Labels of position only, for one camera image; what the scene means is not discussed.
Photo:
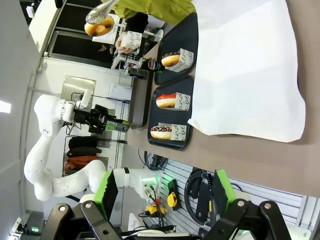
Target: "floor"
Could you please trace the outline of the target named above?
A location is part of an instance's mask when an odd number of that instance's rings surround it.
[[[141,169],[144,164],[139,159],[138,149],[125,144],[123,146],[122,167],[129,169]],[[122,221],[121,230],[128,230],[129,214],[134,213],[138,216],[143,211],[145,200],[142,199],[136,191],[131,188],[125,188],[123,191]]]

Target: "glazed donut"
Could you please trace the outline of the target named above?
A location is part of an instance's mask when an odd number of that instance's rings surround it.
[[[107,16],[101,23],[99,24],[89,24],[86,23],[84,25],[85,32],[92,37],[98,37],[104,34],[107,34],[114,27],[115,21],[111,16]]]
[[[180,60],[180,52],[170,52],[162,57],[161,63],[165,67],[173,67]]]
[[[176,106],[177,94],[167,94],[159,96],[155,102],[159,108],[173,109]]]
[[[151,136],[155,139],[171,139],[172,128],[170,126],[154,126],[150,130]]]

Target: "yellow-green jacket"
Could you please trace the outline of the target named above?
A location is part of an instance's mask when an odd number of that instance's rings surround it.
[[[168,24],[178,24],[196,11],[192,0],[119,0],[113,10],[128,19],[137,12],[152,15]]]

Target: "person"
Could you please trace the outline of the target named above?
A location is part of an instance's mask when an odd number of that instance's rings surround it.
[[[148,25],[148,15],[168,24],[178,24],[196,11],[192,0],[119,0],[113,7],[117,16],[124,18],[127,25],[115,42],[118,51],[128,54],[133,49],[121,47],[127,31],[143,33]]]

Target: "table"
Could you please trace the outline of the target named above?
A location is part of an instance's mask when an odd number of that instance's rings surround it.
[[[297,41],[299,89],[306,103],[300,140],[283,143],[239,135],[207,136],[193,128],[184,151],[175,151],[149,144],[147,123],[129,130],[128,144],[211,172],[225,169],[230,178],[320,197],[320,1],[287,0],[287,4]],[[155,59],[158,47],[146,57]]]

